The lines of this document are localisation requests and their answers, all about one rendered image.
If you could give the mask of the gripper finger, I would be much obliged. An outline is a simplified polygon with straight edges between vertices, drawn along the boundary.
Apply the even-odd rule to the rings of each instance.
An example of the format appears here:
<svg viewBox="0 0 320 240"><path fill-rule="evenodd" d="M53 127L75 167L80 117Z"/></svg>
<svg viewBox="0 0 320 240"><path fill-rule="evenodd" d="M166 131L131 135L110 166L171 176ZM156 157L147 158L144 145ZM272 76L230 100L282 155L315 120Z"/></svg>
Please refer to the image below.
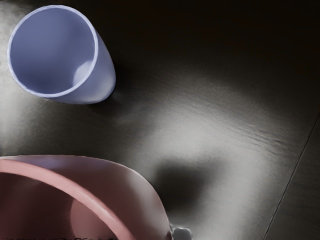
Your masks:
<svg viewBox="0 0 320 240"><path fill-rule="evenodd" d="M173 240L193 240L193 235L188 228L173 227L172 239Z"/></svg>

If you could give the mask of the pink cup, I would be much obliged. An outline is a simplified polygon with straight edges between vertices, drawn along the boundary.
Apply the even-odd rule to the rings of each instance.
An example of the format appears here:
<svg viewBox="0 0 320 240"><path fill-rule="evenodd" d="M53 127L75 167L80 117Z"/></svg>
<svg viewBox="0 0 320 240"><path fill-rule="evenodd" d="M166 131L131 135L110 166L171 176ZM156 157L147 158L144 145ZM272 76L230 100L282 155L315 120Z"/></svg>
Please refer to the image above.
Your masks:
<svg viewBox="0 0 320 240"><path fill-rule="evenodd" d="M0 157L0 240L173 240L136 171L93 157Z"/></svg>

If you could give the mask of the lavender blue cup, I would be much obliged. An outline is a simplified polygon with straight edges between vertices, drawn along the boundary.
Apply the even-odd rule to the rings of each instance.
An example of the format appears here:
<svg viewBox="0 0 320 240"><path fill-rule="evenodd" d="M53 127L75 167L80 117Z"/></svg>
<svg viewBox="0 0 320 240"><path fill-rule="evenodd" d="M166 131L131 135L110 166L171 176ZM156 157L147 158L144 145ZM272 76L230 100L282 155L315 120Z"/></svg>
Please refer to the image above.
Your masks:
<svg viewBox="0 0 320 240"><path fill-rule="evenodd" d="M65 5L27 14L7 46L8 68L26 92L65 104L95 104L116 86L110 53L89 19Z"/></svg>

